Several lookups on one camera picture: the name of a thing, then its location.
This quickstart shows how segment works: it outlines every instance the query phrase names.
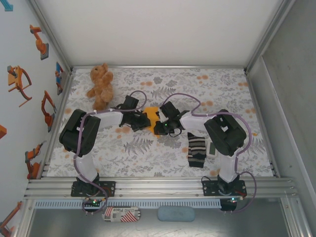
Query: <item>teddy bear leg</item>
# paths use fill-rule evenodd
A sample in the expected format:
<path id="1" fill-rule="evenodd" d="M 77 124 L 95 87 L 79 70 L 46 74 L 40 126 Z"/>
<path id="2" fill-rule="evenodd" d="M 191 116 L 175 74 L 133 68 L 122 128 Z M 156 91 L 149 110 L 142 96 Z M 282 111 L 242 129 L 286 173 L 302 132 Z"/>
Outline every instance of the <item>teddy bear leg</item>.
<path id="1" fill-rule="evenodd" d="M 94 88 L 92 88 L 91 90 L 89 90 L 86 95 L 87 95 L 88 98 L 94 97 L 94 96 L 95 96 Z"/>
<path id="2" fill-rule="evenodd" d="M 104 102 L 99 95 L 95 97 L 95 102 L 93 104 L 93 109 L 96 111 L 101 111 L 106 108 L 107 103 Z"/>
<path id="3" fill-rule="evenodd" d="M 104 102 L 111 102 L 113 99 L 114 93 L 113 93 L 113 89 L 109 88 L 109 89 L 105 89 L 102 91 L 101 93 L 101 98 Z"/>

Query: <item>flower pattern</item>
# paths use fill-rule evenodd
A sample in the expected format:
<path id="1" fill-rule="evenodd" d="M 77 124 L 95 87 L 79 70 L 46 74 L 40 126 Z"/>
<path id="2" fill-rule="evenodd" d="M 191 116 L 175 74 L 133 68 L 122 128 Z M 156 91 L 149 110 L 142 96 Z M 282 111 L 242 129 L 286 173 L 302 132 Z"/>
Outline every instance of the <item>flower pattern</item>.
<path id="1" fill-rule="evenodd" d="M 250 125 L 253 141 L 247 152 L 239 156 L 238 170 L 251 171 L 255 176 L 272 176 L 270 162 L 256 117 L 248 84 L 242 69 L 190 69 L 190 68 L 110 68 L 114 98 L 110 107 L 122 103 L 127 94 L 135 90 L 146 93 L 146 106 L 160 106 L 171 94 L 187 93 L 197 97 L 202 105 L 197 113 L 214 113 L 221 109 L 239 114 Z M 72 88 L 65 107 L 59 132 L 75 109 L 92 111 L 94 98 L 86 92 L 92 88 L 90 69 L 73 72 Z M 134 94 L 143 102 L 141 93 Z M 184 96 L 170 99 L 180 110 L 191 110 L 196 101 Z M 189 131 L 209 139 L 206 132 Z M 156 137 L 149 130 L 133 132 L 129 127 L 106 127 L 98 132 L 92 150 L 93 162 L 103 177 L 201 177 L 217 175 L 220 158 L 206 158 L 204 168 L 189 167 L 188 137 L 181 135 Z M 50 160 L 48 176 L 76 176 L 71 157 L 56 141 Z"/>

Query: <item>black and white sock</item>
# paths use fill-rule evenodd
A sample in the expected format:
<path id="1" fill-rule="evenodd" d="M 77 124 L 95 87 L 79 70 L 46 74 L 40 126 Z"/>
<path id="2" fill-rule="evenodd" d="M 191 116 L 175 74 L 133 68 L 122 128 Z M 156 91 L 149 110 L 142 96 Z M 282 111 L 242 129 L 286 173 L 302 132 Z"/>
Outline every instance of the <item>black and white sock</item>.
<path id="1" fill-rule="evenodd" d="M 205 138 L 196 137 L 188 132 L 189 150 L 188 162 L 190 167 L 203 168 L 206 158 Z"/>

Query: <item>brown teddy bear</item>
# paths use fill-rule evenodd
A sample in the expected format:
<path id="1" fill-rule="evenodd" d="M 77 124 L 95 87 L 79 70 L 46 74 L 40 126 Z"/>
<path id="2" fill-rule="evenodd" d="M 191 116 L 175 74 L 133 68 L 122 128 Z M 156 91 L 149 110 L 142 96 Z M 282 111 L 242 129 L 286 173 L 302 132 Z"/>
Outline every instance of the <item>brown teddy bear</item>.
<path id="1" fill-rule="evenodd" d="M 103 65 L 92 68 L 90 77 L 94 83 L 94 87 L 87 92 L 87 97 L 92 98 L 95 96 L 95 102 L 93 104 L 94 110 L 104 110 L 114 96 L 113 87 L 111 85 L 113 73 L 108 72 L 108 65 L 104 63 Z"/>

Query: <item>metal floor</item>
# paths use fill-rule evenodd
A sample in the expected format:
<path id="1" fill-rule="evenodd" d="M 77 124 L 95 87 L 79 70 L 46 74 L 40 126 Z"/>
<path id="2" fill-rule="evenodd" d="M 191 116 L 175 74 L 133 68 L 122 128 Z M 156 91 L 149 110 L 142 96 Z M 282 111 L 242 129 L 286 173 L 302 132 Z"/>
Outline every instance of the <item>metal floor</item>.
<path id="1" fill-rule="evenodd" d="M 195 209 L 193 222 L 160 222 L 157 209 L 142 209 L 136 223 L 106 223 L 101 215 L 81 210 L 38 209 L 30 237 L 286 237 L 287 226 L 279 201 L 256 199 L 243 213 Z"/>

